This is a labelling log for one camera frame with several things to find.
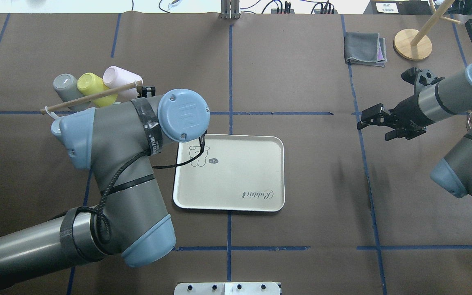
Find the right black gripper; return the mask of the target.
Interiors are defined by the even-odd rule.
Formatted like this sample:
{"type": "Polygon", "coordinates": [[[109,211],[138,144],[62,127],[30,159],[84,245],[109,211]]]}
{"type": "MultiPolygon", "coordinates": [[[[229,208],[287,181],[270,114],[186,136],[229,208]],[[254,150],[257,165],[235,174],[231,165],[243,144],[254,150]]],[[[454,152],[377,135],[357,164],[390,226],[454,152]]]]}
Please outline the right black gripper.
{"type": "Polygon", "coordinates": [[[383,103],[363,110],[360,112],[360,121],[356,124],[356,129],[374,125],[386,126],[387,123],[393,130],[385,134],[386,141],[396,138],[416,138],[427,131],[427,126],[432,125],[433,121],[427,118],[418,106],[418,96],[424,89],[439,83],[444,77],[434,75],[429,69],[412,67],[401,74],[401,79],[413,85],[414,94],[390,109],[389,118],[383,103]]]}

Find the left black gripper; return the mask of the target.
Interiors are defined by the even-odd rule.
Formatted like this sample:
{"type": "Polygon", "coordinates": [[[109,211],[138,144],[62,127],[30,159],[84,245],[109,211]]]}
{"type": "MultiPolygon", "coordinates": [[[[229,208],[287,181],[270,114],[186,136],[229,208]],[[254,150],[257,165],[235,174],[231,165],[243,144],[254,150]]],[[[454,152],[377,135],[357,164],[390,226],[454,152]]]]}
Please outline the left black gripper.
{"type": "Polygon", "coordinates": [[[155,86],[139,86],[139,98],[150,98],[156,96],[155,86]]]}

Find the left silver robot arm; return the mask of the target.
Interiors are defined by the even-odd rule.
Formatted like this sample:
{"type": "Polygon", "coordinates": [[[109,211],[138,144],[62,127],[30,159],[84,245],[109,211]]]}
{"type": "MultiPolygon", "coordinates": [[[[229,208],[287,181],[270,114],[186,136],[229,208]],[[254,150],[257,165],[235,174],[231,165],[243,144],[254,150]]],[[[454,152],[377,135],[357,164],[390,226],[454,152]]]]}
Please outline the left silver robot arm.
{"type": "Polygon", "coordinates": [[[150,163],[165,145],[199,140],[210,108],[197,92],[146,93],[62,116],[51,126],[74,167],[90,170],[100,199],[0,236],[0,290],[120,254],[129,267],[153,263],[176,244],[172,217],[150,163]]]}

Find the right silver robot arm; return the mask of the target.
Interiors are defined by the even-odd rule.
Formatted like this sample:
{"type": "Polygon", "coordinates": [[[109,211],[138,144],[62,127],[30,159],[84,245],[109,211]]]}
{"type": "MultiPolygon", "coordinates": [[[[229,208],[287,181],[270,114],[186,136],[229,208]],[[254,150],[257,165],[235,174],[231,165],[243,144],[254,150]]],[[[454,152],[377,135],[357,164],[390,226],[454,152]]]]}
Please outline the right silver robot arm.
{"type": "Polygon", "coordinates": [[[463,115],[467,133],[433,168],[430,178],[457,198],[472,196],[472,63],[445,78],[428,69],[412,67],[401,78],[412,84],[414,93],[387,109],[382,103],[360,114],[357,129],[386,126],[385,140],[416,138],[427,127],[456,115],[463,115]]]}

